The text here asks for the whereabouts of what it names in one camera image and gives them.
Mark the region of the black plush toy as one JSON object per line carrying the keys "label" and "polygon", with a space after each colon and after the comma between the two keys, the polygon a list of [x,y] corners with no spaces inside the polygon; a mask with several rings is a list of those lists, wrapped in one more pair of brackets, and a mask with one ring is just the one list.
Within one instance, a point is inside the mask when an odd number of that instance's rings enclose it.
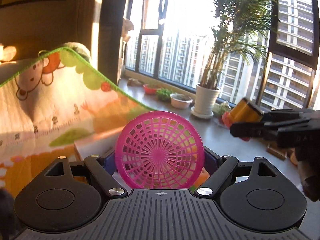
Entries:
{"label": "black plush toy", "polygon": [[16,219],[14,214],[14,199],[4,188],[1,188],[1,236],[2,239],[9,239],[16,230]]}

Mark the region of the pink cardboard storage box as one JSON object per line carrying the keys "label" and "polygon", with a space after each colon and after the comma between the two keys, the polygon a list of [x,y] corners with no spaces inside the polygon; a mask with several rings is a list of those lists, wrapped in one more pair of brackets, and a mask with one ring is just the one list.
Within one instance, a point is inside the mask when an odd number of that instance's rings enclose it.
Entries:
{"label": "pink cardboard storage box", "polygon": [[89,155],[97,154],[102,156],[112,150],[123,128],[122,126],[107,132],[94,133],[88,137],[75,140],[74,148],[77,157],[80,160],[84,160]]}

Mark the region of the white bowl planter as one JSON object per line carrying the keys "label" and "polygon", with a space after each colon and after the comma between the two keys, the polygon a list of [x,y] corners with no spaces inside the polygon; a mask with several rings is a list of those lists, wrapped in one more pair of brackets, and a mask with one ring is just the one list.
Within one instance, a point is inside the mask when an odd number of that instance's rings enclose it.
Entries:
{"label": "white bowl planter", "polygon": [[178,93],[170,94],[170,101],[172,107],[175,107],[177,109],[187,109],[193,102],[190,96]]}

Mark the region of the small potted plant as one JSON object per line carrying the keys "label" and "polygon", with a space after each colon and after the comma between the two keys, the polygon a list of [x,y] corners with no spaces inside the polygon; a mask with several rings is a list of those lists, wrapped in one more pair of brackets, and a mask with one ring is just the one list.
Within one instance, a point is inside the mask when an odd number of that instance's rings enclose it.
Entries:
{"label": "small potted plant", "polygon": [[231,110],[232,108],[227,101],[224,101],[222,103],[215,103],[213,107],[213,113],[218,117],[221,117],[224,113],[230,112]]}

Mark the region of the cartoon bear play mat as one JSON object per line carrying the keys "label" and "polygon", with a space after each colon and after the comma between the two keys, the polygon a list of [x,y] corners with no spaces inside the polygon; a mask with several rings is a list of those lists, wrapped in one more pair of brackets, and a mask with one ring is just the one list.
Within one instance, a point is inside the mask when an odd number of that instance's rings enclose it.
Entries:
{"label": "cartoon bear play mat", "polygon": [[12,196],[74,142],[123,128],[150,108],[68,47],[24,63],[1,84],[1,188]]}

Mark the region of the pink plastic toy strainer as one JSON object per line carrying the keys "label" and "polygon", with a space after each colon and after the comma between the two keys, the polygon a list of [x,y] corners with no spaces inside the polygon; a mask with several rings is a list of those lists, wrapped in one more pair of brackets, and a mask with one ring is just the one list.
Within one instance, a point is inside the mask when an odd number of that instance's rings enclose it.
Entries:
{"label": "pink plastic toy strainer", "polygon": [[204,166],[202,139],[185,118],[152,111],[131,120],[115,146],[116,168],[132,189],[187,189]]}

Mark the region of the red bowl planter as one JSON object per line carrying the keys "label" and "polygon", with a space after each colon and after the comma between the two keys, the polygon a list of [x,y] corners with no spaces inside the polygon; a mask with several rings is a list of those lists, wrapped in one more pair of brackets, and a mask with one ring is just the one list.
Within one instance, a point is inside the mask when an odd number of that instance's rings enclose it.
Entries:
{"label": "red bowl planter", "polygon": [[147,95],[154,95],[156,94],[157,90],[160,89],[158,85],[153,85],[153,84],[144,84],[144,93]]}

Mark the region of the large potted palm plant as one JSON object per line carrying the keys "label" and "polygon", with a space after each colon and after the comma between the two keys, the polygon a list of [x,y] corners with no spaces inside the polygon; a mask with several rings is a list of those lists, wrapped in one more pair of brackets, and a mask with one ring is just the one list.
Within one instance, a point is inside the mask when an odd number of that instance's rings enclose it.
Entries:
{"label": "large potted palm plant", "polygon": [[201,119],[213,116],[213,107],[220,93],[219,79],[223,66],[231,54],[243,60],[258,61],[267,57],[267,47],[257,44],[252,37],[268,37],[271,30],[273,4],[277,0],[214,0],[214,17],[217,25],[212,28],[214,43],[196,86],[196,99],[192,115]]}

